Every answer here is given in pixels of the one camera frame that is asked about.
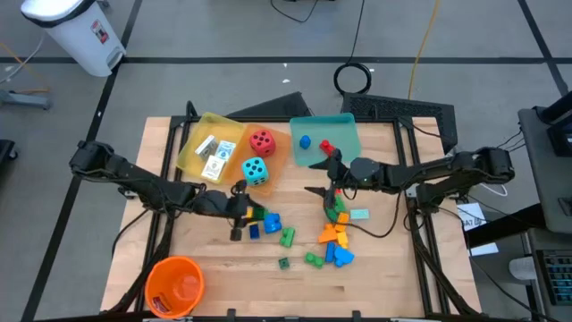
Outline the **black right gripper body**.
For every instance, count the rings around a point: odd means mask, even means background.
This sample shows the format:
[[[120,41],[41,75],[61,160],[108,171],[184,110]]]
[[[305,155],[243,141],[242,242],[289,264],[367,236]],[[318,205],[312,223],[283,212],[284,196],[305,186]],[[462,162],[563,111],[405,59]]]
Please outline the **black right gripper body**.
[[[332,151],[329,161],[327,174],[331,184],[328,189],[328,195],[333,197],[337,190],[341,190],[342,194],[347,197],[346,190],[353,192],[353,196],[357,195],[357,182],[350,177],[349,169],[341,162],[342,153],[336,148]]]

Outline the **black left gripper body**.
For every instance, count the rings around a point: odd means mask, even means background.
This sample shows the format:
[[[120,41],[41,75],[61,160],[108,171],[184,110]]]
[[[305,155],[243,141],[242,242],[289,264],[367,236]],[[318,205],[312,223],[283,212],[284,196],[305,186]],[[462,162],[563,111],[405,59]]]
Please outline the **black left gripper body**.
[[[192,203],[192,212],[202,216],[241,219],[247,214],[250,197],[239,193],[228,197],[222,191],[200,192]]]

